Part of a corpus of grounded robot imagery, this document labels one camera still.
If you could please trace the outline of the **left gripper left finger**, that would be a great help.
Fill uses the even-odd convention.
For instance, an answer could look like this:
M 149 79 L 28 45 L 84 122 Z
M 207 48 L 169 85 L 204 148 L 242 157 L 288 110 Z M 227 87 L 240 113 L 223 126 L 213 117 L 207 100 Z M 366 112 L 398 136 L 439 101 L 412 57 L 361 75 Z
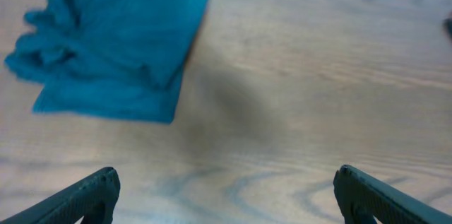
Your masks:
M 111 224 L 120 181 L 113 167 L 104 167 L 1 224 Z

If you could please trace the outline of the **navy blue shorts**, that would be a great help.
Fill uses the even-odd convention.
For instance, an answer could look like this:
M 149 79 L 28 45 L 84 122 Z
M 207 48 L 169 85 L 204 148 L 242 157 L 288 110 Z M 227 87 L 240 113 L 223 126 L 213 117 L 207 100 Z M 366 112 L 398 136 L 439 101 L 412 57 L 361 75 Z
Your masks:
M 164 88 L 178 72 L 208 0 L 53 0 L 69 10 L 69 35 L 91 52 Z

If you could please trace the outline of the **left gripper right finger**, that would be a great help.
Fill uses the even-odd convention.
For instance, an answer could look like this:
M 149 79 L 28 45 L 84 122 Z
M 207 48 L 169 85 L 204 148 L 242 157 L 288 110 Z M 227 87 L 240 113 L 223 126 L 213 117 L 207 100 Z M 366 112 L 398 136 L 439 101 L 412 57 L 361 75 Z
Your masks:
M 335 173 L 334 194 L 345 224 L 451 224 L 451 216 L 351 165 Z

